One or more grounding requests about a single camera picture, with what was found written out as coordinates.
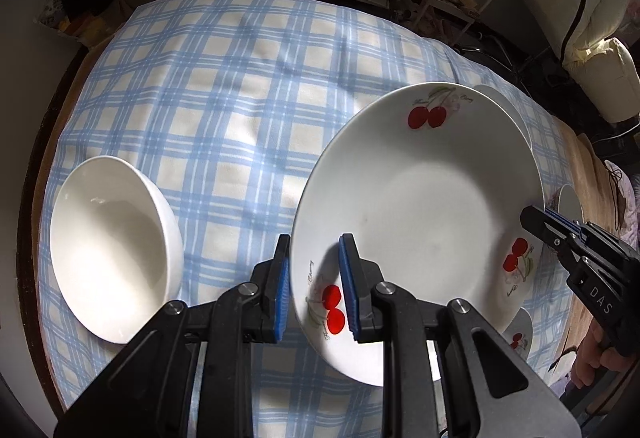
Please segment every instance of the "finger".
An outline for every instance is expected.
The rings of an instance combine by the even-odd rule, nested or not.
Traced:
[[[600,363],[611,371],[626,371],[631,367],[634,360],[636,360],[635,355],[623,357],[615,348],[605,350],[600,357]]]
[[[582,339],[580,346],[578,347],[578,356],[576,357],[575,361],[578,362],[578,364],[585,362],[592,368],[597,369],[600,367],[601,354],[602,350],[596,342],[593,332],[588,331]]]
[[[576,360],[575,364],[575,374],[577,374],[578,378],[582,381],[585,386],[590,386],[596,376],[596,370],[587,362],[583,362],[581,360]]]
[[[578,374],[575,372],[575,362],[571,367],[571,381],[574,383],[574,386],[578,389],[582,389],[584,387],[584,384],[582,383],[580,378],[578,378]]]
[[[589,333],[593,335],[596,342],[602,342],[602,339],[604,338],[604,330],[602,329],[602,326],[598,324],[596,319],[591,319]]]

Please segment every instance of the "blue gripper pad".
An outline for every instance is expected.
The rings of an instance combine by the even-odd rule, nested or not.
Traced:
[[[545,214],[554,218],[558,223],[564,225],[567,229],[571,230],[575,235],[581,236],[582,231],[580,227],[576,225],[572,220],[565,218],[563,215],[558,214],[556,211],[552,209],[545,209]]]
[[[358,340],[360,336],[360,315],[358,313],[358,297],[356,295],[351,274],[351,265],[344,237],[338,240],[338,263],[340,264],[340,280],[342,281],[342,295],[344,296],[344,307],[347,310],[347,322],[353,334],[353,339]]]
[[[278,280],[278,292],[276,294],[276,313],[274,323],[274,333],[276,342],[282,340],[284,330],[287,328],[287,314],[289,313],[289,258],[286,257],[282,263],[280,279]]]

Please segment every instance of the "white bowl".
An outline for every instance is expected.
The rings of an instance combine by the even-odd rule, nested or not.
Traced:
[[[158,188],[112,156],[84,161],[60,188],[50,227],[53,271],[78,320],[126,344],[180,290],[184,253]]]
[[[464,297],[505,330],[542,251],[520,226],[527,205],[544,206],[538,167],[495,101],[437,82],[376,100],[324,150],[296,212],[291,292],[310,344],[341,373],[382,385],[382,344],[354,342],[344,324],[337,259],[344,232],[385,280],[434,303]]]

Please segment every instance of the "white plate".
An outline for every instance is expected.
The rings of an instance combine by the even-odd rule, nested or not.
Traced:
[[[529,129],[527,129],[527,124],[524,123],[524,119],[522,115],[518,113],[518,110],[514,106],[513,103],[500,91],[494,89],[490,85],[478,84],[475,87],[476,91],[481,92],[486,97],[491,98],[495,103],[497,103],[500,107],[502,107],[510,118],[515,122],[520,129],[522,135],[527,139],[527,144],[529,144],[529,148],[531,147],[531,137],[529,135]]]
[[[424,107],[430,113],[423,124]],[[544,206],[536,162],[495,102],[438,82],[383,96],[324,150],[296,212],[290,281],[309,342],[341,373],[382,385],[382,344],[358,344],[341,327],[337,244],[344,232],[354,234],[362,258],[377,262],[386,280],[436,303],[464,297],[503,331],[542,250],[519,222],[532,204]],[[516,253],[527,246],[521,257],[511,252],[518,238],[524,241]],[[340,298],[329,296],[328,311],[322,296],[330,285]]]
[[[524,360],[527,360],[533,338],[533,323],[529,312],[524,308],[520,308],[511,324],[502,332],[502,336],[504,340],[509,342],[512,350]]]
[[[568,220],[580,222],[584,220],[580,198],[578,198],[578,194],[575,193],[575,189],[569,183],[565,183],[560,187],[552,204],[554,210]]]

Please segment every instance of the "checkered tablecloth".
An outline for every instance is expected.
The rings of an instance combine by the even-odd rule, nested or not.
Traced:
[[[116,155],[158,185],[184,241],[179,297],[204,303],[271,257],[340,127],[386,92],[425,81],[500,90],[529,127],[546,197],[571,182],[561,135],[541,107],[489,69],[396,24],[312,0],[161,0],[138,8],[91,72],[47,183],[38,284],[63,403],[118,350],[76,320],[52,271],[51,212],[72,169]],[[534,324],[529,363],[539,372],[568,314],[564,279],[545,252],[525,304]],[[281,344],[254,345],[253,382],[257,436],[379,436],[382,391],[332,370],[295,321]]]

